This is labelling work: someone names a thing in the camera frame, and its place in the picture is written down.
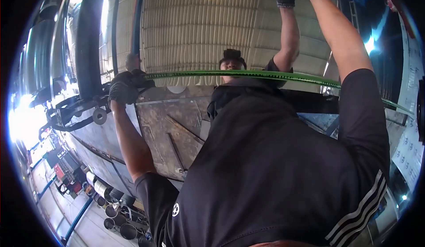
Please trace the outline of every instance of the green strap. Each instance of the green strap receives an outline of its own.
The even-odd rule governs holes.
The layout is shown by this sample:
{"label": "green strap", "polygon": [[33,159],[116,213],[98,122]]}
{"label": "green strap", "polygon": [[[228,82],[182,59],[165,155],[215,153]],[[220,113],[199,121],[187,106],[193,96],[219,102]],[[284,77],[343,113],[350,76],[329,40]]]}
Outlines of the green strap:
{"label": "green strap", "polygon": [[[324,79],[315,75],[307,75],[301,73],[284,73],[276,71],[255,71],[255,70],[193,70],[193,71],[178,71],[178,72],[167,72],[167,73],[150,73],[145,75],[146,80],[151,79],[166,79],[166,78],[178,78],[178,77],[193,77],[193,76],[232,76],[232,77],[249,77],[258,79],[273,79],[273,80],[284,80],[284,81],[296,81],[304,82],[308,84],[327,86],[336,89],[341,88],[341,84],[338,81]],[[409,111],[403,106],[400,106],[392,101],[382,99],[382,101],[390,106],[399,108],[414,116],[414,113]]]}

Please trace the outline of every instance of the black t-shirt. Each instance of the black t-shirt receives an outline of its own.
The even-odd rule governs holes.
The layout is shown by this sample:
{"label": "black t-shirt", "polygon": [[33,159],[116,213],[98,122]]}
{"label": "black t-shirt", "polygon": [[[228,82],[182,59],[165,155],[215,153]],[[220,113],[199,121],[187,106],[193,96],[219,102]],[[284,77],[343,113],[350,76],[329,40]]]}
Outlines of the black t-shirt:
{"label": "black t-shirt", "polygon": [[278,95],[246,90],[215,117],[180,192],[153,173],[135,186],[157,246],[339,247],[375,213],[389,161],[375,75],[358,69],[342,84],[338,140],[308,127]]}

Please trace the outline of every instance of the man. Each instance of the man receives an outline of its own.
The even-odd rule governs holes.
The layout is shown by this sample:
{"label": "man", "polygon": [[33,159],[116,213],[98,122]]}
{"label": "man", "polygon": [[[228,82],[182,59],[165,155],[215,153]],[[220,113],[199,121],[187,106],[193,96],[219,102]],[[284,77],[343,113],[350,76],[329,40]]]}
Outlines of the man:
{"label": "man", "polygon": [[[125,113],[125,103],[137,98],[133,85],[115,80],[121,90],[110,94],[110,106],[120,148],[157,246],[346,246],[376,211],[389,144],[371,61],[330,0],[310,1],[341,77],[338,140],[305,125],[277,92],[279,84],[223,77],[208,107],[208,139],[178,192],[156,173]],[[294,0],[277,3],[288,27],[266,70],[290,71],[299,38]],[[221,69],[245,68],[240,54],[225,53]]]}

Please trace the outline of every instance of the steel column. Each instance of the steel column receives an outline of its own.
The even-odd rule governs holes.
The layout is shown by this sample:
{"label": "steel column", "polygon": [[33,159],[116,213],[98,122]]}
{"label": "steel column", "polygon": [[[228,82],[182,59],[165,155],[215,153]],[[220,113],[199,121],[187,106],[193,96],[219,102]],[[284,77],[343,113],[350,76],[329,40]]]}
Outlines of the steel column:
{"label": "steel column", "polygon": [[65,238],[63,239],[62,243],[64,246],[68,243],[69,238],[71,237],[72,232],[74,231],[75,227],[78,224],[78,221],[81,219],[84,212],[87,210],[87,208],[90,206],[91,202],[93,202],[93,198],[89,198],[87,202],[84,204],[78,215],[75,217],[74,221],[71,224],[71,227],[69,228],[68,232],[65,235]]}
{"label": "steel column", "polygon": [[82,0],[78,18],[75,66],[79,96],[91,100],[102,93],[99,34],[103,0]]}
{"label": "steel column", "polygon": [[116,58],[116,18],[118,16],[118,5],[120,0],[115,0],[114,10],[112,12],[111,45],[112,45],[112,66],[114,76],[118,74],[118,61]]}
{"label": "steel column", "polygon": [[131,53],[140,54],[140,17],[143,0],[136,0],[133,17],[133,34],[131,35]]}

